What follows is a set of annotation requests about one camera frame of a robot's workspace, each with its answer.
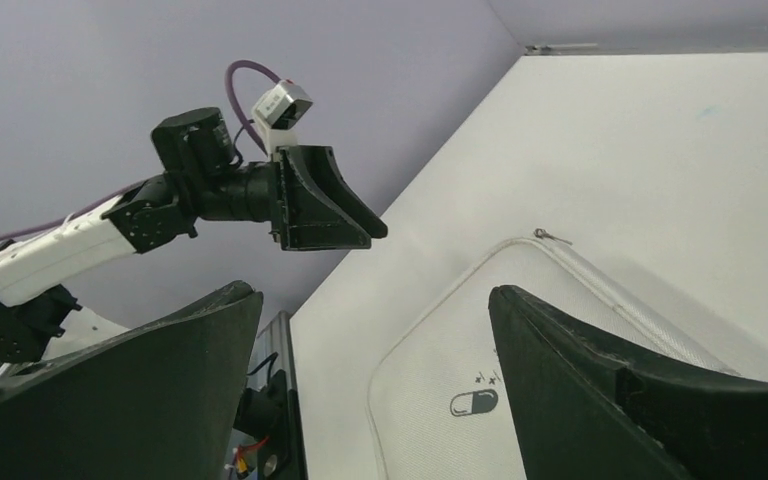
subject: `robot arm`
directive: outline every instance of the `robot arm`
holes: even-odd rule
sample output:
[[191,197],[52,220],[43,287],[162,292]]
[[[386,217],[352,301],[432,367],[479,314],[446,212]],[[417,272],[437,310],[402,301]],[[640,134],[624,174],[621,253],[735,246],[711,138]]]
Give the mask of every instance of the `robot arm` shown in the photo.
[[0,246],[0,361],[37,361],[66,315],[80,309],[61,285],[102,263],[142,254],[197,219],[270,222],[283,250],[369,248],[387,226],[345,184],[331,147],[298,145],[292,127],[312,102],[281,81],[252,110],[266,162],[236,149],[218,108],[167,118],[151,133],[162,174],[67,220]]

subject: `pill icon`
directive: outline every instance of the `pill icon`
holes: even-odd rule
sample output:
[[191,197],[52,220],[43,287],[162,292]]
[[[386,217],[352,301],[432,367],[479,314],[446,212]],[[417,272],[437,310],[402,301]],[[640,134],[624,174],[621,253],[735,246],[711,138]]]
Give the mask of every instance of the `pill icon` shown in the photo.
[[499,395],[495,390],[477,390],[455,395],[449,404],[449,411],[456,417],[488,413],[496,408]]

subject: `ceiling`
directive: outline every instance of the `ceiling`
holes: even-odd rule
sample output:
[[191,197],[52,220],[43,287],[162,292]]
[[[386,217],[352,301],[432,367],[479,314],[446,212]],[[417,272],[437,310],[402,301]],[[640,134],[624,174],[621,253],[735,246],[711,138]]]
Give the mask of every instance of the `ceiling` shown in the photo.
[[488,0],[522,45],[602,50],[768,46],[768,0]]
[[[148,134],[167,116],[216,105],[236,129],[222,75],[239,58],[305,88],[316,104],[300,140],[334,146],[349,185],[380,214],[523,45],[582,42],[768,45],[768,1],[0,0],[0,233],[158,173]],[[243,103],[269,87],[254,74],[236,85]],[[259,156],[248,141],[241,149]],[[282,252],[262,224],[197,227],[195,240],[67,286],[135,326],[242,279],[266,294],[271,318],[298,308],[343,255]]]

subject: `white wall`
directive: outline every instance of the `white wall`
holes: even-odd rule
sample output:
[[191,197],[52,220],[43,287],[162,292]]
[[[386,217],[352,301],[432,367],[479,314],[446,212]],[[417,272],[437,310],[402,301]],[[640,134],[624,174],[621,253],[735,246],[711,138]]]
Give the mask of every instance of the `white wall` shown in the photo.
[[768,0],[488,0],[521,45],[607,50],[768,46]]
[[[333,145],[381,213],[518,54],[484,0],[0,0],[0,233],[159,172],[148,135],[169,115],[216,105],[236,129],[223,73],[238,58],[304,86],[317,103],[301,140]],[[269,86],[237,85],[243,102]],[[266,293],[271,318],[342,257],[281,252],[262,224],[198,228],[67,286],[134,325],[239,278]]]
[[535,228],[768,380],[768,53],[522,58],[383,218],[390,238],[293,316],[312,479],[376,478],[374,369],[488,250]]

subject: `black curved panel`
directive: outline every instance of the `black curved panel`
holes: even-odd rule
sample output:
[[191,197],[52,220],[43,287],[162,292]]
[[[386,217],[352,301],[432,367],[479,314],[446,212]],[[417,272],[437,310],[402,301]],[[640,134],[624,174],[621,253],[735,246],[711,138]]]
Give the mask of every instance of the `black curved panel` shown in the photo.
[[218,478],[262,303],[235,282],[0,379],[0,478]]
[[768,478],[768,383],[657,354],[515,286],[490,317],[529,480]]

